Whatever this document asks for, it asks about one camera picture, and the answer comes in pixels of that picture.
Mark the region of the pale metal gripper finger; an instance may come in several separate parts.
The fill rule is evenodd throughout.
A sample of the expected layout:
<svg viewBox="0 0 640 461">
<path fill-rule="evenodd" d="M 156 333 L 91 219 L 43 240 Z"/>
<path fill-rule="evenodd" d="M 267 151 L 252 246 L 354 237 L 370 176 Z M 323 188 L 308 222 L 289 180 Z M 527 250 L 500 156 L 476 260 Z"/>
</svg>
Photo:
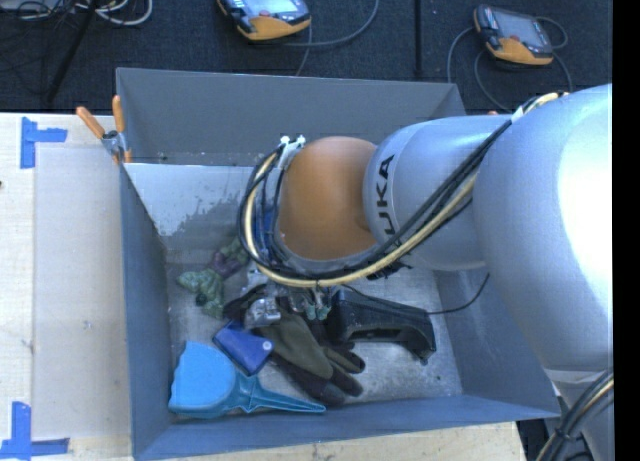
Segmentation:
<svg viewBox="0 0 640 461">
<path fill-rule="evenodd" d="M 244 327 L 256 329 L 267 327 L 281 320 L 281 312 L 277 300 L 273 297 L 258 298 L 244 314 Z"/>
</svg>

